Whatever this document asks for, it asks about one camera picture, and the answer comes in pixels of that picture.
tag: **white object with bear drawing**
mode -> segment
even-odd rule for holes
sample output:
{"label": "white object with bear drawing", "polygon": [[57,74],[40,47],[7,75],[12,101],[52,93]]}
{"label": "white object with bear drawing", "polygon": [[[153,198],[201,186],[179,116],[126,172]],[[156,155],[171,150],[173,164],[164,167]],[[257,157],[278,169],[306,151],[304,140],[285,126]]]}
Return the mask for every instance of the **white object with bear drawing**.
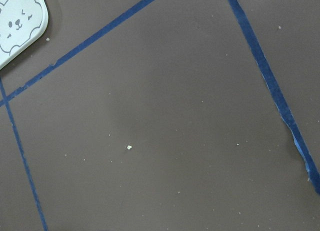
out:
{"label": "white object with bear drawing", "polygon": [[0,0],[0,69],[37,40],[47,25],[44,0]]}

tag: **blue line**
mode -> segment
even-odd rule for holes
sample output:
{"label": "blue line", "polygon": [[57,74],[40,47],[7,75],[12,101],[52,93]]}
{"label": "blue line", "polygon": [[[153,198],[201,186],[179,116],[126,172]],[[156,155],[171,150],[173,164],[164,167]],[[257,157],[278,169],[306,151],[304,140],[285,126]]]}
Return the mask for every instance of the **blue line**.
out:
{"label": "blue line", "polygon": [[258,42],[258,39],[249,23],[249,20],[241,8],[238,0],[228,0],[232,11],[242,29],[247,43],[251,49],[251,52],[255,58],[256,63],[261,71],[261,74],[266,82],[266,85],[271,93],[271,96],[275,102],[275,105],[281,115],[281,118],[292,132],[294,143],[301,154],[305,162],[305,168],[308,173],[315,191],[320,194],[320,175],[313,161],[307,145],[302,137],[299,128],[295,122],[294,116],[290,111],[290,108],[285,100],[285,97],[279,87],[279,84],[268,64],[264,52]]}
{"label": "blue line", "polygon": [[[29,81],[27,81],[22,87],[19,87],[15,91],[10,93],[7,96],[7,100],[11,101],[12,99],[14,99],[16,96],[21,94],[27,88],[29,88],[30,86],[34,85],[36,82],[38,82],[40,79],[42,79],[46,75],[50,74],[53,70],[55,70],[59,66],[63,65],[66,61],[68,61],[69,59],[73,58],[75,55],[77,55],[79,52],[81,52],[82,50],[87,48],[93,42],[97,41],[102,36],[104,36],[105,34],[109,33],[115,27],[117,27],[122,22],[124,22],[125,20],[129,19],[130,17],[132,17],[134,14],[136,14],[137,12],[142,10],[144,7],[146,7],[147,5],[152,3],[153,1],[154,0],[141,0],[140,2],[138,2],[136,5],[134,5],[130,9],[128,9],[126,12],[121,14],[119,17],[117,17],[116,19],[111,21],[109,24],[107,24],[106,26],[101,28],[99,31],[94,33],[92,36],[90,36],[85,41],[80,43],[78,46],[73,48],[71,51],[66,53],[64,56],[59,58],[54,65],[49,65],[44,70],[42,70],[39,74],[37,74],[36,76],[31,78]],[[5,102],[3,100],[0,100],[0,107],[3,106],[4,104],[5,104]]]}
{"label": "blue line", "polygon": [[7,99],[6,91],[5,91],[5,88],[4,88],[4,85],[2,83],[1,78],[0,78],[0,90],[1,90],[1,93],[2,93],[2,96],[3,96],[3,102],[4,102],[4,105],[6,107],[6,111],[8,113],[10,122],[12,124],[12,129],[13,129],[13,132],[14,132],[15,140],[16,140],[16,143],[17,143],[19,151],[20,151],[20,155],[21,155],[21,158],[22,158],[22,161],[23,161],[24,169],[25,169],[26,175],[27,175],[28,180],[29,180],[29,184],[30,184],[30,187],[31,187],[31,190],[32,190],[32,194],[33,194],[33,198],[34,198],[34,201],[35,201],[36,208],[38,209],[38,213],[40,215],[40,219],[41,219],[41,222],[42,222],[43,229],[44,229],[44,231],[48,231],[46,219],[45,219],[44,213],[42,211],[42,208],[41,208],[41,205],[40,205],[40,201],[39,201],[39,198],[38,198],[38,194],[37,194],[37,191],[36,191],[36,186],[35,186],[35,183],[34,183],[34,181],[32,179],[32,176],[31,176],[30,168],[29,168],[27,159],[25,157],[25,151],[24,151],[24,148],[23,148],[21,140],[20,140],[20,136],[19,136],[18,129],[17,129],[16,123],[15,123],[15,119],[14,119],[14,116],[13,116],[13,114],[11,112],[9,101]]}

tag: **gray floor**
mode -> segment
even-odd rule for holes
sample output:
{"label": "gray floor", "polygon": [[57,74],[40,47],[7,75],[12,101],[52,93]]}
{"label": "gray floor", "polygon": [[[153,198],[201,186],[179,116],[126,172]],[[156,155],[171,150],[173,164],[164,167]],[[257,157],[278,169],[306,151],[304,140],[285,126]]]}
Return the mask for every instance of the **gray floor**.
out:
{"label": "gray floor", "polygon": [[[7,94],[138,1],[46,0],[46,33],[0,72]],[[320,167],[320,0],[239,2]],[[227,0],[156,0],[10,106],[50,231],[320,229]],[[40,231],[0,120],[0,230]]]}

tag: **bear face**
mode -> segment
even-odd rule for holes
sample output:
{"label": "bear face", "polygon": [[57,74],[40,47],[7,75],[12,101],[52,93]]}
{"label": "bear face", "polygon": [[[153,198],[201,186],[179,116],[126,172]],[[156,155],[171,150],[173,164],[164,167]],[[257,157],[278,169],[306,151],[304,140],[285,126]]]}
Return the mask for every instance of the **bear face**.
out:
{"label": "bear face", "polygon": [[7,0],[0,3],[0,49],[11,55],[35,35],[43,10],[36,0]]}

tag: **blue tape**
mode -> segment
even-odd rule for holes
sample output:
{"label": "blue tape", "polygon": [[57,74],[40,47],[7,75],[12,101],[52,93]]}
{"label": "blue tape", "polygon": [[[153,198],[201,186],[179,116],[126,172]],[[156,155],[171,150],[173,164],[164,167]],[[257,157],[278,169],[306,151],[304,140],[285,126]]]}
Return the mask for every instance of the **blue tape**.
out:
{"label": "blue tape", "polygon": [[305,168],[308,173],[309,179],[311,180],[315,191],[320,194],[320,175],[313,161],[307,145],[302,137],[299,128],[295,122],[294,116],[290,111],[290,108],[285,100],[285,97],[279,87],[279,84],[268,64],[264,52],[258,42],[258,39],[249,23],[249,20],[241,8],[238,0],[228,0],[232,11],[242,29],[247,43],[251,49],[256,63],[261,71],[261,74],[266,82],[266,85],[271,93],[274,103],[281,115],[282,120],[289,127],[292,132],[295,146],[305,162]]}
{"label": "blue tape", "polygon": [[[73,48],[71,51],[63,55],[61,58],[59,58],[54,65],[49,65],[44,70],[42,70],[39,74],[31,78],[29,81],[27,81],[22,87],[17,88],[15,91],[10,93],[7,96],[7,100],[11,101],[16,96],[21,94],[23,91],[28,89],[30,86],[34,85],[36,82],[38,82],[40,79],[45,77],[46,75],[50,74],[53,70],[58,68],[59,66],[63,65],[66,61],[73,58],[75,55],[77,55],[79,52],[87,48],[89,45],[91,45],[93,42],[100,39],[102,36],[109,33],[111,30],[113,30],[115,27],[123,23],[125,20],[129,19],[131,16],[139,12],[141,9],[152,3],[154,0],[141,0],[136,5],[128,9],[126,12],[121,14],[119,17],[111,21],[109,24],[101,28],[99,31],[94,33],[92,36],[87,38],[85,41],[80,43],[78,46]],[[3,100],[0,100],[0,107],[3,106],[5,102]]]}
{"label": "blue tape", "polygon": [[44,215],[44,213],[42,211],[42,208],[41,208],[41,205],[40,205],[39,197],[38,197],[38,194],[37,194],[37,191],[36,191],[36,186],[35,186],[35,183],[34,183],[34,181],[32,179],[32,176],[31,176],[30,168],[29,168],[27,159],[25,157],[25,151],[24,151],[24,148],[23,148],[21,140],[20,140],[20,136],[19,136],[18,129],[17,129],[16,123],[15,123],[15,119],[14,119],[14,116],[13,116],[13,114],[11,112],[9,101],[7,99],[6,91],[5,91],[5,88],[4,88],[4,85],[2,83],[1,78],[0,78],[0,90],[1,90],[1,94],[3,96],[3,102],[4,102],[4,105],[6,107],[6,111],[8,113],[10,122],[12,124],[12,129],[13,129],[13,132],[14,132],[15,140],[16,140],[16,143],[17,143],[19,151],[20,151],[20,155],[21,155],[21,158],[22,158],[24,169],[25,169],[26,175],[27,175],[28,180],[29,180],[29,184],[30,184],[30,187],[31,187],[31,191],[32,191],[32,194],[33,194],[33,198],[34,198],[34,201],[35,201],[36,208],[37,208],[38,213],[40,215],[40,219],[41,219],[41,223],[42,223],[43,229],[44,229],[44,231],[48,231],[45,215]]}

